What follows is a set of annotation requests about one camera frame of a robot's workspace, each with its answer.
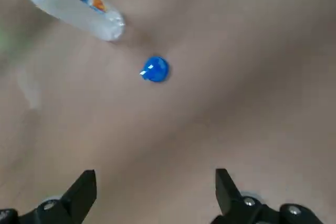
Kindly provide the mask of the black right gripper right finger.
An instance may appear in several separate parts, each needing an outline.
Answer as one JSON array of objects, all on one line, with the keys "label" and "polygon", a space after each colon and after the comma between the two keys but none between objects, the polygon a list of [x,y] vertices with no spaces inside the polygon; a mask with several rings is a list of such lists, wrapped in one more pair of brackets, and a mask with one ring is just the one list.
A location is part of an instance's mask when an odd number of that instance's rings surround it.
[{"label": "black right gripper right finger", "polygon": [[283,204],[274,210],[255,197],[243,196],[224,168],[215,171],[215,193],[222,213],[211,224],[322,224],[305,206]]}]

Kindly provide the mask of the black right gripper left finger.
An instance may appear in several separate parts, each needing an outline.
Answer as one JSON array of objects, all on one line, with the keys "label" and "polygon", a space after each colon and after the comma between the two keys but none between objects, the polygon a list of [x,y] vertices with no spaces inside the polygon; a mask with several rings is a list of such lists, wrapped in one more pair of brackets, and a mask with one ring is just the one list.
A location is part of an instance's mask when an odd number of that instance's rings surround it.
[{"label": "black right gripper left finger", "polygon": [[14,208],[2,209],[1,223],[83,223],[96,199],[96,173],[85,170],[59,199],[46,200],[21,216]]}]

